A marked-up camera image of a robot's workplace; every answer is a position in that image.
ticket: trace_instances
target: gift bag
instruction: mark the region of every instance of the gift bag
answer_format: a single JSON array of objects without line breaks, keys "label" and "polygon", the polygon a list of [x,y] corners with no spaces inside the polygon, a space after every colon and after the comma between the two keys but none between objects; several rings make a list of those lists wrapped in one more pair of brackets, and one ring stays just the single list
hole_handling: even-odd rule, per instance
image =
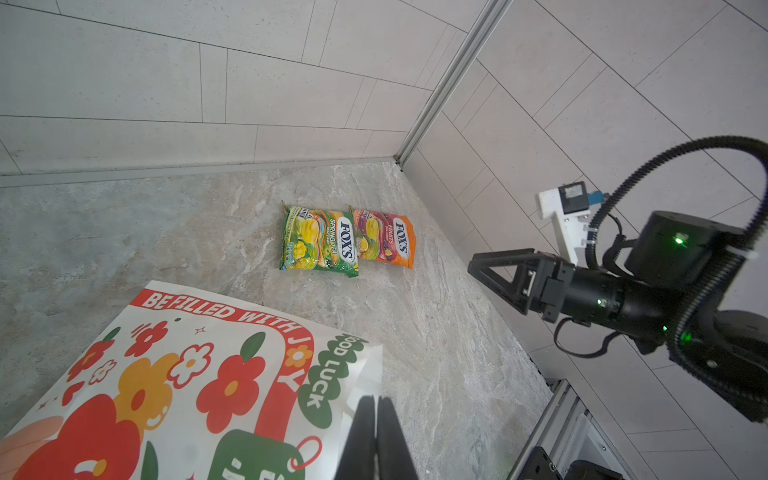
[{"label": "gift bag", "polygon": [[150,282],[0,442],[0,478],[333,478],[382,347]]}]

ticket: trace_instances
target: candy bag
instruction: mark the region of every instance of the candy bag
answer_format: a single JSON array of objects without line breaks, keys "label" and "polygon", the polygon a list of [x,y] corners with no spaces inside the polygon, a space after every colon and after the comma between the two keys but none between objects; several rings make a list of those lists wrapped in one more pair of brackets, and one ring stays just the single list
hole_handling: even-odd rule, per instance
[{"label": "candy bag", "polygon": [[288,209],[281,270],[330,270],[357,276],[352,214],[303,207]]},{"label": "candy bag", "polygon": [[413,268],[416,235],[408,217],[370,210],[354,210],[357,249],[363,260]]}]

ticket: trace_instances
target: flower center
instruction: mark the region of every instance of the flower center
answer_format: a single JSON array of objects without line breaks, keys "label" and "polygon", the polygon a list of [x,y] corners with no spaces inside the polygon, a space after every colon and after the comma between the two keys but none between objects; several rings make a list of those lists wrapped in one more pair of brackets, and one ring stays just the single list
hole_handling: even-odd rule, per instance
[{"label": "flower center", "polygon": [[107,461],[102,458],[101,460],[96,462],[96,465],[94,466],[94,471],[93,471],[94,477],[101,476],[101,474],[104,473],[104,470],[106,469],[107,469]]},{"label": "flower center", "polygon": [[131,400],[131,410],[134,412],[139,410],[144,404],[144,397],[146,396],[147,393],[143,389],[136,392],[136,395],[134,395],[134,398]]},{"label": "flower center", "polygon": [[237,380],[232,380],[229,385],[224,389],[224,395],[231,396],[237,391]]}]

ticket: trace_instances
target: black strap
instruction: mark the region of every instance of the black strap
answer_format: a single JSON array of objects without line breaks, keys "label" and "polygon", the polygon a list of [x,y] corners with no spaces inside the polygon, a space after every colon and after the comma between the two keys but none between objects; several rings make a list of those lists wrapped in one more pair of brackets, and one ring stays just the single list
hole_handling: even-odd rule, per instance
[{"label": "black strap", "polygon": [[571,317],[564,318],[564,319],[560,320],[560,323],[558,323],[558,326],[556,326],[554,328],[554,346],[558,347],[561,351],[566,352],[568,355],[575,356],[575,357],[580,358],[580,359],[596,359],[599,356],[605,355],[607,353],[607,351],[608,351],[608,343],[611,343],[611,340],[613,340],[617,336],[621,335],[621,332],[613,332],[613,333],[607,335],[603,339],[603,346],[597,352],[593,352],[593,353],[574,353],[574,352],[571,352],[570,350],[564,349],[560,345],[560,343],[558,343],[558,335],[560,335],[560,329],[563,328],[563,325],[566,322],[573,322],[573,319]]}]

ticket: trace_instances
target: baseboard trim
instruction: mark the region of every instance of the baseboard trim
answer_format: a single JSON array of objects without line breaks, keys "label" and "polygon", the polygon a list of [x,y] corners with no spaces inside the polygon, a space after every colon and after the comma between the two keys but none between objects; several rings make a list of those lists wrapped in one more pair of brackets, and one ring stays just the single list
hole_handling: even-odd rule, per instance
[{"label": "baseboard trim", "polygon": [[333,160],[287,161],[264,164],[201,165],[198,167],[141,168],[138,170],[100,170],[61,174],[5,175],[0,177],[0,188],[31,187],[35,185],[82,184],[109,180],[175,177],[177,175],[231,174],[253,170],[280,168],[328,167],[330,165],[373,164],[394,161],[392,157],[340,158]]}]

